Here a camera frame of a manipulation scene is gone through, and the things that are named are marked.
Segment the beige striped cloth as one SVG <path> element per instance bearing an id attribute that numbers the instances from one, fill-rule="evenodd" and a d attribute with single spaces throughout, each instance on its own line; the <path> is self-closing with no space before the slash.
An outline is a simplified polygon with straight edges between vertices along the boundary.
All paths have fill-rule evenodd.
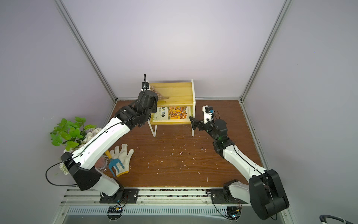
<path id="1" fill-rule="evenodd" d="M 150 91 L 154 92 L 157 94 L 158 96 L 158 100 L 165 100 L 165 99 L 169 99 L 169 97 L 164 96 L 163 94 L 161 94 L 154 86 L 150 86 Z"/>

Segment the white metal yellow wood bookshelf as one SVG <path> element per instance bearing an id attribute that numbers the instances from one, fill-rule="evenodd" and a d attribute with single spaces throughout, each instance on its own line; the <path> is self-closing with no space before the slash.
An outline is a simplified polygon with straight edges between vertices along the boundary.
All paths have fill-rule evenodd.
<path id="1" fill-rule="evenodd" d="M 158 107 L 165 106 L 190 106 L 192 110 L 192 117 L 195 117 L 196 99 L 194 81 L 190 82 L 176 82 L 176 83 L 152 83 L 161 94 L 169 97 L 169 99 L 158 100 Z M 156 136 L 157 127 L 161 125 L 191 125 L 190 119 L 184 122 L 153 122 L 153 114 L 148 121 L 149 128 L 153 137 Z"/>

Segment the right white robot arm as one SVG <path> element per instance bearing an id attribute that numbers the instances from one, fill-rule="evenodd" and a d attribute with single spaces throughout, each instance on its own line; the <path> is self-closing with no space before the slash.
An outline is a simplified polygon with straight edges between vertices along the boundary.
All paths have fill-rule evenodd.
<path id="1" fill-rule="evenodd" d="M 231 163 L 248 181 L 232 181 L 228 184 L 229 196 L 251 205 L 256 215 L 266 220 L 289 208 L 290 203 L 279 174 L 265 169 L 248 158 L 229 138 L 227 124 L 221 119 L 199 121 L 190 117 L 192 128 L 205 131 L 213 139 L 217 154 Z"/>

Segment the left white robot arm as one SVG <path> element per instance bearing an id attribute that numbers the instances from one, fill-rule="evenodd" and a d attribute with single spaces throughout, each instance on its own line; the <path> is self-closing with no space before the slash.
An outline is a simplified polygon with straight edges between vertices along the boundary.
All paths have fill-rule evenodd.
<path id="1" fill-rule="evenodd" d="M 73 153 L 66 152 L 61 160 L 80 190 L 95 189 L 109 197 L 120 191 L 119 183 L 102 174 L 95 163 L 117 140 L 136 126 L 144 125 L 157 111 L 157 93 L 142 90 L 131 104 L 123 106 L 109 123 L 88 143 Z"/>

